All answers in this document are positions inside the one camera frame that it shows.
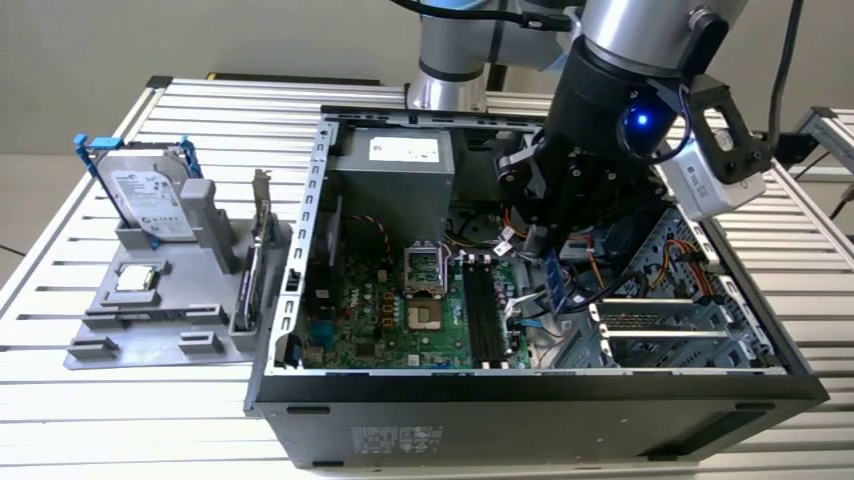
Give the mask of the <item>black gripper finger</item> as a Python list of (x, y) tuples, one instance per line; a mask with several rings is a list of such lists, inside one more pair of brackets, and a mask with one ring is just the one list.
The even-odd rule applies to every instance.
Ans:
[(587, 153), (567, 156), (567, 239), (661, 203), (663, 180), (647, 165)]
[(497, 182), (524, 222), (533, 227), (532, 249), (548, 253), (565, 239), (567, 141), (543, 137), (496, 160)]

